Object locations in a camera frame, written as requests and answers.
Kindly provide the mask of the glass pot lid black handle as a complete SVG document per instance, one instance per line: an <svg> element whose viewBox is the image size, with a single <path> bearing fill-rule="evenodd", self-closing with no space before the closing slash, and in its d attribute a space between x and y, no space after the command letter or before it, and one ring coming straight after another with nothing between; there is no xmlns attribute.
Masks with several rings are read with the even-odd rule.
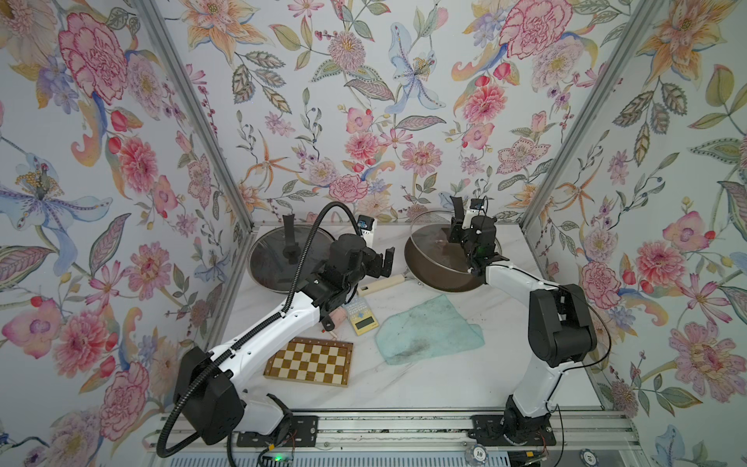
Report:
<svg viewBox="0 0 747 467"><path fill-rule="evenodd" d="M497 219L487 214L487 197L451 198L451 210L417 214L410 223L410 242L429 261L467 272L503 261Z"/></svg>

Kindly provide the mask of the light green cleaning cloth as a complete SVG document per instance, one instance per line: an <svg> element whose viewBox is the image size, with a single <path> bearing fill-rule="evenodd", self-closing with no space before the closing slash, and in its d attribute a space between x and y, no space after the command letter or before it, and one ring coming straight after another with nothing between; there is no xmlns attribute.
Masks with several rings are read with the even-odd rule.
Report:
<svg viewBox="0 0 747 467"><path fill-rule="evenodd" d="M482 348L484 333L439 295L387 318L375 342L388 365L400 366Z"/></svg>

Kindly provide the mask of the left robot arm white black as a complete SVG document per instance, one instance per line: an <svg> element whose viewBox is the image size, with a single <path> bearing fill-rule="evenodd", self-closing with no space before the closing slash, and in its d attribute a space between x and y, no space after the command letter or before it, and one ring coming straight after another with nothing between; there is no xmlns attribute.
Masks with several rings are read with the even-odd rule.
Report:
<svg viewBox="0 0 747 467"><path fill-rule="evenodd" d="M390 276L394 259L394 248L378 253L359 235L341 235L331 243L328 258L262 321L211 350L188 351L158 455L175 455L198 440L214 445L237 432L257 434L272 445L284 441L292 412L274 395L256 399L246 392L251 377L299 334L318 323L331 327L330 313L353 296L363 278Z"/></svg>

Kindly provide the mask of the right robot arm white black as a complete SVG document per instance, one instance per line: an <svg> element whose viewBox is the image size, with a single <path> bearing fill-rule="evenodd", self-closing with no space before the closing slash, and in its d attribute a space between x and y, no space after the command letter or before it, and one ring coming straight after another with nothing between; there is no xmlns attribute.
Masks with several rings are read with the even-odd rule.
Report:
<svg viewBox="0 0 747 467"><path fill-rule="evenodd" d="M581 287L538 278L499 254L496 220L477 210L455 209L449 242L462 248L470 274L527 307L532 357L500 421L501 434L517 443L522 435L549 424L552 397L562 377L582 369L597 347L589 305Z"/></svg>

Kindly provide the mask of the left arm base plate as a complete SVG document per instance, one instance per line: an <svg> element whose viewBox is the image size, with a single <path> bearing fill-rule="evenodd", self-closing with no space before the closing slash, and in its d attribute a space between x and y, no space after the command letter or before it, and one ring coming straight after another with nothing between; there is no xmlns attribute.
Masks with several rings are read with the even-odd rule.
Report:
<svg viewBox="0 0 747 467"><path fill-rule="evenodd" d="M269 448L270 446L291 448L314 448L318 435L318 416L290 416L268 435L256 432L237 434L238 448Z"/></svg>

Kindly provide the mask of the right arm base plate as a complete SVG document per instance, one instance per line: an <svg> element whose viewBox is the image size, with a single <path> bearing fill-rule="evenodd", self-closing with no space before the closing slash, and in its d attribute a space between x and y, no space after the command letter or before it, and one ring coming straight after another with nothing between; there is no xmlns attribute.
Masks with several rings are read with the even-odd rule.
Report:
<svg viewBox="0 0 747 467"><path fill-rule="evenodd" d="M550 417L523 418L509 414L477 414L467 436L485 447L554 447L558 442Z"/></svg>

